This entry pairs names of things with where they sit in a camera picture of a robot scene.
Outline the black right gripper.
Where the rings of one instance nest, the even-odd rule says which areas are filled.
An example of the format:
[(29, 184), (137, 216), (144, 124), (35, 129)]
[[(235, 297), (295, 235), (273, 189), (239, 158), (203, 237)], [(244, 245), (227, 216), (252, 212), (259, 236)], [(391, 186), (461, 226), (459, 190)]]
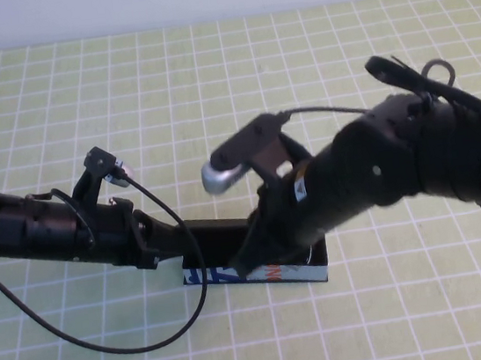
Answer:
[(279, 183), (260, 187), (244, 244), (231, 258), (239, 279), (282, 255), (314, 246), (340, 224), (330, 181), (317, 164), (315, 159), (303, 161)]

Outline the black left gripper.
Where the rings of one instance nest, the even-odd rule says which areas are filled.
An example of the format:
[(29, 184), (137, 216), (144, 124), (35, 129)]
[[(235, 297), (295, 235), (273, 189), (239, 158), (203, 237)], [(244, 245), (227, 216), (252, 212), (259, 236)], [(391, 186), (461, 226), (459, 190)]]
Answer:
[(77, 260), (140, 269), (182, 257), (188, 237), (179, 225), (167, 224), (122, 198), (114, 205), (95, 204), (82, 211), (77, 227)]

